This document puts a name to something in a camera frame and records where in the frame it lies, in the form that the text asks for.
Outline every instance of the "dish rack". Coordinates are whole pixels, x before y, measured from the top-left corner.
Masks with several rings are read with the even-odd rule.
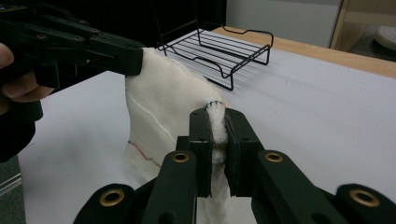
[[[202,74],[207,80],[219,85],[228,91],[233,91],[234,76],[248,63],[267,65],[269,63],[271,47],[274,44],[274,36],[270,32],[259,30],[246,30],[236,32],[227,29],[221,24],[206,22],[204,29],[198,27],[198,20],[193,19],[187,23],[163,33],[156,17],[157,28],[161,41],[157,44],[157,50],[162,51],[167,57],[180,59],[190,69]],[[183,35],[171,42],[165,43],[164,38],[189,25],[194,25],[192,32]],[[208,31],[206,27],[220,27],[226,32],[243,35],[248,32],[269,35],[268,44],[259,46],[246,41],[218,35]]]

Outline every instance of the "white round object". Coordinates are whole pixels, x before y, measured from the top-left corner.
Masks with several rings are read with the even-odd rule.
[[[380,26],[375,33],[375,41],[387,49],[396,51],[396,27]]]

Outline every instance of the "white cloth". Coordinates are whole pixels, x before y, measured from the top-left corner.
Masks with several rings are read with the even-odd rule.
[[[226,99],[202,75],[152,48],[144,49],[140,75],[127,77],[125,85],[131,132],[124,159],[147,180],[158,175],[164,156],[176,149],[177,137],[189,135],[190,113],[207,105],[215,141],[212,198],[198,200],[197,222],[222,223],[230,195],[222,164]]]

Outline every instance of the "red stitching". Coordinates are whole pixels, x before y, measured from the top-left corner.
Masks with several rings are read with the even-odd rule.
[[[145,155],[145,153],[139,148],[139,146],[137,145],[137,143],[133,143],[133,142],[131,142],[131,141],[128,141],[128,143],[131,144],[132,146],[134,146],[134,147],[140,152],[140,154],[142,155],[142,157],[143,157],[146,161],[152,161],[156,166],[158,166],[158,167],[161,168],[161,165],[160,165],[158,162],[156,162],[154,159],[152,159],[152,158],[150,158],[150,157],[147,157],[147,156]]]

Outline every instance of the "white tabletop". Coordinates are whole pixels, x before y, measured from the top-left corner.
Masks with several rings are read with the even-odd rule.
[[[374,188],[396,202],[396,79],[272,50],[224,91],[267,149],[288,154],[318,187]],[[123,76],[103,73],[42,101],[44,118],[19,156],[28,224],[73,222],[99,188],[136,179]]]

